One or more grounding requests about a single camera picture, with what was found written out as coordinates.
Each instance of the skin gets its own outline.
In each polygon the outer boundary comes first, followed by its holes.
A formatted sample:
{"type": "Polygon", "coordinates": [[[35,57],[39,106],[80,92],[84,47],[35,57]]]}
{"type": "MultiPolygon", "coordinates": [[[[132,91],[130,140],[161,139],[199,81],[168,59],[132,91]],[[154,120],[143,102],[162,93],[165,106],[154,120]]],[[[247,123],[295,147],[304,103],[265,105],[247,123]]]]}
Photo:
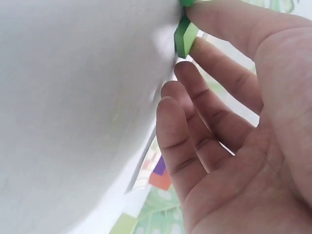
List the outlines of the skin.
{"type": "Polygon", "coordinates": [[[312,21],[235,0],[197,3],[186,12],[255,61],[257,76],[200,38],[190,52],[260,116],[253,127],[192,63],[176,65],[178,81],[161,90],[156,129],[186,232],[311,234],[312,21]]]}

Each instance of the palm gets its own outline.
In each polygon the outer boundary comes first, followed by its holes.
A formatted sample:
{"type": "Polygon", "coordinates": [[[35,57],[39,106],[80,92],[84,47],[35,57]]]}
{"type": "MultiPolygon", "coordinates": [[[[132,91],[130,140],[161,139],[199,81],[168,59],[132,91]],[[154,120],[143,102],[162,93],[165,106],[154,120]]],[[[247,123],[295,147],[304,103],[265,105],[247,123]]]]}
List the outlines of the palm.
{"type": "Polygon", "coordinates": [[[201,183],[209,185],[201,191],[203,200],[193,192],[184,204],[185,222],[194,234],[312,231],[312,215],[296,198],[288,166],[268,123],[252,131],[235,158],[223,161],[201,183]],[[233,178],[229,168],[241,173],[233,178]]]}
{"type": "Polygon", "coordinates": [[[168,82],[161,91],[162,97],[169,97],[158,106],[157,138],[182,204],[186,230],[193,234],[311,233],[310,63],[300,57],[295,65],[286,66],[293,63],[285,55],[300,50],[289,47],[288,41],[297,45],[311,41],[312,24],[270,12],[269,20],[282,18],[281,29],[266,28],[266,20],[257,21],[265,10],[255,8],[248,15],[255,18],[250,25],[233,31],[232,24],[219,22],[221,28],[232,30],[229,34],[214,27],[216,20],[224,14],[237,22],[241,12],[235,8],[245,8],[248,14],[253,7],[226,0],[205,5],[204,13],[189,12],[189,17],[253,58],[259,77],[203,39],[195,40],[191,56],[259,114],[260,122],[255,128],[233,113],[211,92],[193,64],[182,62],[175,67],[178,82],[168,82]],[[286,20],[292,22],[289,30],[286,20]],[[253,41],[246,43],[246,38],[253,41]],[[272,61],[277,60],[273,69],[272,61]]]}

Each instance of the purple square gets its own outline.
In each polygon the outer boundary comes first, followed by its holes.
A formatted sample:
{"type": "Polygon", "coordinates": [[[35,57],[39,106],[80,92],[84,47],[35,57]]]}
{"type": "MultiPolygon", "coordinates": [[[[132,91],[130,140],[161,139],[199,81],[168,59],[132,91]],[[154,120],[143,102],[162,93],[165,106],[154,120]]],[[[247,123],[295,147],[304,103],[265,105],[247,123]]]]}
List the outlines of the purple square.
{"type": "Polygon", "coordinates": [[[165,172],[165,169],[166,169],[165,161],[164,158],[161,156],[153,172],[162,176],[165,172]]]}

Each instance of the finger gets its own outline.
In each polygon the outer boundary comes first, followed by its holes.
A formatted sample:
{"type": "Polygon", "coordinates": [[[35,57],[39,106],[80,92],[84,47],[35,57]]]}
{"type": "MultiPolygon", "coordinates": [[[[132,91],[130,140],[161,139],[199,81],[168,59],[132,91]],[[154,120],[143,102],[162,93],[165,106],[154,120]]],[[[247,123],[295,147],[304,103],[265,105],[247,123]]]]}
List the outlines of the finger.
{"type": "Polygon", "coordinates": [[[163,98],[157,108],[157,140],[181,202],[207,175],[194,151],[183,109],[173,98],[163,98]]]}
{"type": "Polygon", "coordinates": [[[175,75],[187,90],[197,111],[217,138],[234,153],[254,127],[231,111],[207,86],[191,62],[175,66],[175,75]]]}
{"type": "Polygon", "coordinates": [[[167,82],[161,89],[161,96],[174,98],[183,108],[191,141],[207,172],[217,169],[224,159],[232,156],[201,120],[190,96],[180,82],[167,82]]]}
{"type": "Polygon", "coordinates": [[[263,108],[257,76],[202,38],[196,38],[192,58],[234,98],[260,114],[263,108]]]}
{"type": "Polygon", "coordinates": [[[201,30],[229,41],[251,59],[254,59],[259,45],[271,35],[311,25],[309,20],[302,17],[237,0],[203,1],[187,8],[186,13],[201,30]]]}

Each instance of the green plastic piece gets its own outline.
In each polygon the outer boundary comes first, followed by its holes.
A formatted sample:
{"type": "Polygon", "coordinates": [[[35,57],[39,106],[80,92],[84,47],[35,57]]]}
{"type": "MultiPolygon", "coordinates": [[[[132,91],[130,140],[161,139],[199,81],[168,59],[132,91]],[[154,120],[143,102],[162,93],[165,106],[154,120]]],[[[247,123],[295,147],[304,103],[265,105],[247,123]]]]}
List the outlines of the green plastic piece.
{"type": "Polygon", "coordinates": [[[132,234],[137,224],[137,218],[134,218],[128,214],[123,213],[110,234],[132,234]]]}
{"type": "Polygon", "coordinates": [[[180,0],[180,4],[182,6],[192,6],[194,4],[194,0],[180,0]]]}
{"type": "Polygon", "coordinates": [[[185,59],[189,54],[197,32],[198,28],[183,16],[175,31],[175,47],[180,58],[185,59]]]}

